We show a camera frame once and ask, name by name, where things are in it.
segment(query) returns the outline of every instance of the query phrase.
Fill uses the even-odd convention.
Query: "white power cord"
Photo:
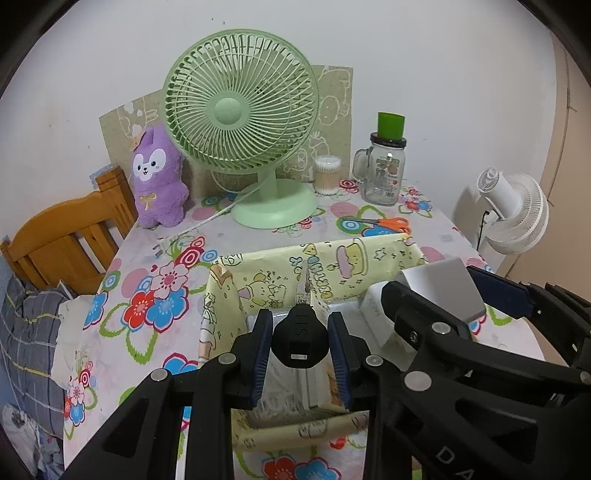
[[[217,184],[217,186],[219,186],[221,189],[226,190],[229,193],[241,193],[241,192],[233,192],[231,190],[227,190],[226,188],[224,188],[223,186],[221,186],[217,180],[216,177],[213,175],[212,172],[212,177],[213,177],[213,181],[215,181],[215,183]],[[206,218],[205,220],[199,222],[197,225],[192,225],[189,228],[183,230],[182,232],[179,233],[175,233],[174,235],[171,236],[166,236],[164,238],[161,238],[160,240],[158,240],[158,247],[160,247],[160,250],[162,250],[162,252],[165,252],[166,250],[168,250],[170,248],[170,245],[179,237],[181,237],[182,235],[185,235],[186,233],[192,232],[196,229],[198,229],[199,227],[205,225],[206,223],[210,222],[211,220],[213,220],[214,218],[219,217],[220,215],[223,215],[224,213],[228,212],[229,210],[231,210],[235,205],[237,205],[238,203],[242,202],[243,200],[245,200],[246,198],[248,198],[250,195],[252,195],[253,193],[255,193],[259,188],[261,188],[262,182],[257,182],[253,185],[250,185],[248,187],[245,188],[248,189],[250,188],[251,191],[245,193],[243,196],[241,196],[240,198],[236,198],[236,200],[234,200],[230,205],[228,205],[227,207],[223,208],[222,210],[220,210],[219,212],[216,212],[214,215],[212,215],[209,218]]]

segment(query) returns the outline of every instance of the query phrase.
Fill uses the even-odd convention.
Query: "gray blanket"
[[[62,438],[64,391],[50,378],[60,327],[62,288],[38,291],[12,276],[0,312],[0,364],[18,408],[47,433]]]

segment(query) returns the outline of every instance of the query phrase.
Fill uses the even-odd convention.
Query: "white circulator fan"
[[[480,174],[477,186],[499,216],[484,231],[493,249],[504,255],[521,254],[540,241],[548,227],[550,211],[544,192],[532,177],[505,177],[491,167]]]

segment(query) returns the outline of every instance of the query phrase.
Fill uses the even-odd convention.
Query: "cotton swab container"
[[[334,195],[339,191],[340,166],[339,157],[323,156],[314,161],[314,191],[320,195]]]

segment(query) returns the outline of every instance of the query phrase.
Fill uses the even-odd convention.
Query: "orange scissors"
[[[372,218],[357,218],[357,217],[343,217],[341,220],[346,222],[361,222],[361,223],[371,223],[372,225],[377,225],[383,228],[387,228],[388,230],[392,230],[398,233],[408,233],[410,234],[410,226],[408,225],[408,220],[403,217],[394,217],[394,218],[380,218],[380,219],[372,219]]]

